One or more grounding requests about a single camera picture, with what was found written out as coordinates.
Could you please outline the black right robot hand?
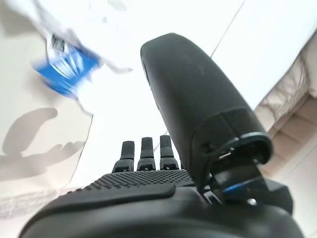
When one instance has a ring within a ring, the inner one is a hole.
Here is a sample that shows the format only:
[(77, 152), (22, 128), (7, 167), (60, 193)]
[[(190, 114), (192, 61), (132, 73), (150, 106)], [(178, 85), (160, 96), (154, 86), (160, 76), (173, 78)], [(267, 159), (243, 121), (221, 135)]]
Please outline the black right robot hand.
[(110, 174), (39, 210), (22, 238), (301, 238), (289, 188), (258, 166), (273, 154), (269, 135), (216, 63), (169, 33), (140, 50), (167, 127), (160, 169), (149, 138), (122, 145)]

